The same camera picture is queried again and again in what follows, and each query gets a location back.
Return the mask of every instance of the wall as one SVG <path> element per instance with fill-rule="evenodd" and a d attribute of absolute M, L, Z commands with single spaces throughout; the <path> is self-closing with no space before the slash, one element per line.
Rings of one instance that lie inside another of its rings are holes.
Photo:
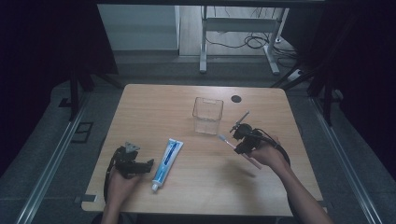
<path fill-rule="evenodd" d="M 178 49 L 179 6 L 98 5 L 113 50 Z"/>

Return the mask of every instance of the table leg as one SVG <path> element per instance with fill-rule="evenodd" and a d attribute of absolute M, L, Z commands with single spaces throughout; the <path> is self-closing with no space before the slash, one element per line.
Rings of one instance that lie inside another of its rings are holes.
<path fill-rule="evenodd" d="M 270 42 L 268 43 L 268 46 L 264 46 L 265 56 L 267 57 L 268 63 L 270 64 L 271 70 L 275 76 L 278 76 L 280 72 L 272 52 L 274 49 L 274 44 L 276 42 L 277 34 L 279 33 L 280 25 L 282 24 L 284 14 L 285 8 L 281 8 L 280 14 L 276 18 L 276 25 L 274 27 L 274 31 L 271 34 Z"/>
<path fill-rule="evenodd" d="M 201 55 L 199 61 L 200 73 L 206 73 L 206 19 L 207 19 L 207 6 L 204 6 L 204 15 L 202 17 L 202 43 L 201 43 Z"/>

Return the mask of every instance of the hand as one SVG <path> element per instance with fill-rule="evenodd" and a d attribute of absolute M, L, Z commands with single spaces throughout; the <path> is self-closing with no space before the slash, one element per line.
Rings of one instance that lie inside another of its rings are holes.
<path fill-rule="evenodd" d="M 107 190 L 107 204 L 121 206 L 134 189 L 134 186 L 140 180 L 141 175 L 135 175 L 131 179 L 125 179 L 120 171 L 114 166 L 110 171 Z"/>
<path fill-rule="evenodd" d="M 271 136 L 271 138 L 280 144 L 277 136 Z M 261 141 L 260 145 L 255 150 L 247 153 L 247 155 L 254 158 L 259 163 L 269 166 L 274 171 L 283 168 L 284 165 L 287 164 L 282 153 L 264 141 Z"/>
<path fill-rule="evenodd" d="M 102 224 L 118 223 L 122 204 L 131 194 L 141 175 L 125 179 L 114 166 L 108 179 L 107 203 L 103 211 Z"/>

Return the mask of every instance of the forearm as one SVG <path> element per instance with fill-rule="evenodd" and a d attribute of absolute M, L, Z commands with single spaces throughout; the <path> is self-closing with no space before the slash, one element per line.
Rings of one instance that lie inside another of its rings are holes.
<path fill-rule="evenodd" d="M 120 205 L 106 204 L 102 216 L 102 224 L 117 224 L 119 222 Z"/>
<path fill-rule="evenodd" d="M 304 224 L 332 223 L 317 200 L 306 190 L 288 164 L 274 169 L 282 181 L 288 197 Z"/>

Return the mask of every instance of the blue toothpaste tube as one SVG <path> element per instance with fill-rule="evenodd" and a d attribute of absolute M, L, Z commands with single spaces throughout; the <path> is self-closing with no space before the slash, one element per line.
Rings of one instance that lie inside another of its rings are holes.
<path fill-rule="evenodd" d="M 166 146 L 165 153 L 163 154 L 163 160 L 158 166 L 157 173 L 152 180 L 152 190 L 154 190 L 154 192 L 157 191 L 158 187 L 163 185 L 163 181 L 165 181 L 165 178 L 168 175 L 169 170 L 171 169 L 175 157 L 177 156 L 177 153 L 180 151 L 182 146 L 183 142 L 169 138 L 168 145 Z"/>

